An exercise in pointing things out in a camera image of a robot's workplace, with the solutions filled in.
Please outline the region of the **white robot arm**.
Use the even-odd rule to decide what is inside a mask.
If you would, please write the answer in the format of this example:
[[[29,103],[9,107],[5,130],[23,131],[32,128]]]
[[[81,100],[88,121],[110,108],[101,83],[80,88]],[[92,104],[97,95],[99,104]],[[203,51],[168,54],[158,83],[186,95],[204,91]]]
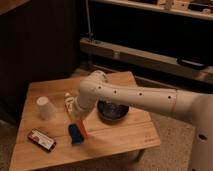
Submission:
[[[213,171],[213,94],[115,85],[108,82],[101,70],[82,79],[78,91],[72,104],[72,114],[76,118],[85,118],[98,100],[170,117],[187,115],[195,126],[188,171]]]

